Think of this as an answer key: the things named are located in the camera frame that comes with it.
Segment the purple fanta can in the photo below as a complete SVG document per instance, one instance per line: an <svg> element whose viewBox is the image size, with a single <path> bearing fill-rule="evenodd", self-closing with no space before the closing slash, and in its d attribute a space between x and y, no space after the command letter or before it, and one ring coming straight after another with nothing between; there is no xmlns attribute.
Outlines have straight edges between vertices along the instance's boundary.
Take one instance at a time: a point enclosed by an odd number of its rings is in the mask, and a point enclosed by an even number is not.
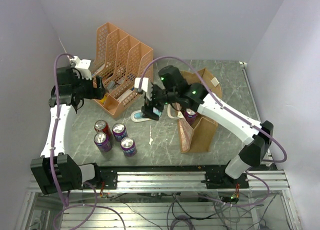
<svg viewBox="0 0 320 230"><path fill-rule="evenodd" d="M135 141L131 137L124 137L121 140L120 147L126 157L132 157L137 153Z"/></svg>
<svg viewBox="0 0 320 230"><path fill-rule="evenodd" d="M127 128L123 123L115 123L112 127L112 133L117 142L128 136Z"/></svg>
<svg viewBox="0 0 320 230"><path fill-rule="evenodd" d="M112 142L109 140L108 135L106 135L104 132L97 132L93 141L102 153L109 152L112 149Z"/></svg>
<svg viewBox="0 0 320 230"><path fill-rule="evenodd" d="M190 109L190 108L187 108L187 109L184 110L183 115L184 115L185 120L186 120L190 125L192 125L192 124L195 122L198 113L195 112L195 111L193 111L193 110Z"/></svg>

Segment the burlap canvas tote bag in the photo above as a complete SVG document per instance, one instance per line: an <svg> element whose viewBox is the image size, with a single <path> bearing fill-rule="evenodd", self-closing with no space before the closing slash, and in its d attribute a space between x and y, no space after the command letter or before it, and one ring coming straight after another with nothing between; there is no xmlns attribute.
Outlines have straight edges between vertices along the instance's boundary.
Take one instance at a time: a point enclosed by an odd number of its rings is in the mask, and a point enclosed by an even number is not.
<svg viewBox="0 0 320 230"><path fill-rule="evenodd" d="M201 83L195 73L180 71L188 84ZM209 89L218 97L222 98L222 87L218 79L206 68L198 71ZM171 119L177 120L177 129L180 141L180 152L187 153L206 153L210 152L210 145L218 129L218 123L213 119L197 114L193 123L190 125L183 112L175 110L172 116L172 107L168 106L167 114Z"/></svg>

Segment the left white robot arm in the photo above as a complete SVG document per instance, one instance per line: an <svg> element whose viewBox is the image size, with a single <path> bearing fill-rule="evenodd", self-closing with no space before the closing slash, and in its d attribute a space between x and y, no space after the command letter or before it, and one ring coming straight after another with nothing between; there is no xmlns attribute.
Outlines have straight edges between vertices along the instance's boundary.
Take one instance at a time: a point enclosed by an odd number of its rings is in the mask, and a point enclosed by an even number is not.
<svg viewBox="0 0 320 230"><path fill-rule="evenodd" d="M30 163L32 174L44 195L79 189L83 182L96 189L102 183L95 163L77 165L69 155L72 125L85 99L101 100L106 90L102 78L92 79L87 68L60 67L56 70L57 85L51 90L50 127L39 158Z"/></svg>

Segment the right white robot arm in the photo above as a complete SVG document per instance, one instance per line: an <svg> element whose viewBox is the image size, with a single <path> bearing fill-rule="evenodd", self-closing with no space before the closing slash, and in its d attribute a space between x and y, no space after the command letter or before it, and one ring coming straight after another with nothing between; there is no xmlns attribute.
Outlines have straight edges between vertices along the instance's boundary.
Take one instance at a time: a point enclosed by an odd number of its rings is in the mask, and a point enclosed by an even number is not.
<svg viewBox="0 0 320 230"><path fill-rule="evenodd" d="M147 77L137 77L134 82L137 92L145 93L141 110L147 118L157 121L165 105L179 104L184 110L190 109L216 121L244 143L220 176L224 187L233 187L243 172L260 165L272 143L274 126L271 122L259 122L235 110L203 83L189 84L177 67L166 66L158 75L164 88Z"/></svg>

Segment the blue correction tape package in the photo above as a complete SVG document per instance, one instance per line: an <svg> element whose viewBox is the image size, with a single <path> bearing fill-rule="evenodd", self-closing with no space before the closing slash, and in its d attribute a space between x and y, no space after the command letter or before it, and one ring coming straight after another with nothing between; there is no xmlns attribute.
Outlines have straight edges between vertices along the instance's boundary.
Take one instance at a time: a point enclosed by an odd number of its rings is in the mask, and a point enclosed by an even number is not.
<svg viewBox="0 0 320 230"><path fill-rule="evenodd" d="M130 115L130 119L135 123L140 123L140 122L145 122L150 120L157 121L161 115L162 115L162 112L154 107L151 111L152 118L147 117L147 115L144 114L141 110L137 110Z"/></svg>

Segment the red cola can back left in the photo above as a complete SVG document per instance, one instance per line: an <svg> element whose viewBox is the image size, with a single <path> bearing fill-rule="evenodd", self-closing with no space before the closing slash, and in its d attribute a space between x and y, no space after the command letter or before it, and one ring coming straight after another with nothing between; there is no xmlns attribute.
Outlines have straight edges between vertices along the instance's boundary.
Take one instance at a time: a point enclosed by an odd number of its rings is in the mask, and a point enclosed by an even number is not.
<svg viewBox="0 0 320 230"><path fill-rule="evenodd" d="M103 132L105 133L108 137L112 136L110 127L108 125L108 123L105 120L97 120L94 124L94 130L98 133L98 132Z"/></svg>

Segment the orange plastic file organizer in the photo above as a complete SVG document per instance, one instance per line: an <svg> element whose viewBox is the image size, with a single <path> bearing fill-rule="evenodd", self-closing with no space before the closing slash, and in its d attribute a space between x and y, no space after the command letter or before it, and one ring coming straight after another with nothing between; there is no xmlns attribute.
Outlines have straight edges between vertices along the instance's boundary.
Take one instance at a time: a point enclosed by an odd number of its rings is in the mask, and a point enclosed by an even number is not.
<svg viewBox="0 0 320 230"><path fill-rule="evenodd" d="M110 88L95 102L112 118L118 118L139 95L135 79L154 59L154 50L124 30L107 22L96 30L96 55L91 72L100 76L105 88Z"/></svg>

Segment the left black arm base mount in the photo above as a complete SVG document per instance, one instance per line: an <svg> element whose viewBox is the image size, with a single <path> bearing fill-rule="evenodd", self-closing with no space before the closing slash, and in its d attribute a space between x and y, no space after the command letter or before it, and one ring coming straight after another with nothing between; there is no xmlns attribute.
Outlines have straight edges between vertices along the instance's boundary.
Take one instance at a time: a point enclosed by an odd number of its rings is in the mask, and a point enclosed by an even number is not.
<svg viewBox="0 0 320 230"><path fill-rule="evenodd" d="M102 170L101 188L104 190L116 190L118 185L118 173L113 170Z"/></svg>

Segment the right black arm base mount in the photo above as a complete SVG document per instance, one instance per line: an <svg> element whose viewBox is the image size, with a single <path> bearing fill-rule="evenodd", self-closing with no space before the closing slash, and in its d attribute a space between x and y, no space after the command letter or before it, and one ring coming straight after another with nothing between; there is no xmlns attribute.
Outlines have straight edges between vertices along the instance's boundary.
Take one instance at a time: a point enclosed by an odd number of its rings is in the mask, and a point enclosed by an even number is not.
<svg viewBox="0 0 320 230"><path fill-rule="evenodd" d="M249 182L246 173L242 173L239 178L233 179L224 172L206 172L204 180L201 183L206 185L207 189L248 189Z"/></svg>

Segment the aluminium frame rail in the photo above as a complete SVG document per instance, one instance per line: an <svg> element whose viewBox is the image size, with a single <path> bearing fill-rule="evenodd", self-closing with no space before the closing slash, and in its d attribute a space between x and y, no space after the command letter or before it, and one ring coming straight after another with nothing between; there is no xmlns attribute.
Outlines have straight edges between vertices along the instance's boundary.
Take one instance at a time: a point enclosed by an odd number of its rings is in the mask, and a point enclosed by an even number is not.
<svg viewBox="0 0 320 230"><path fill-rule="evenodd" d="M157 193L157 192L232 192L234 186L217 187L205 183L205 173L191 172L119 172L111 185L106 184L103 190L107 193ZM283 170L249 171L241 191L283 191L290 185Z"/></svg>

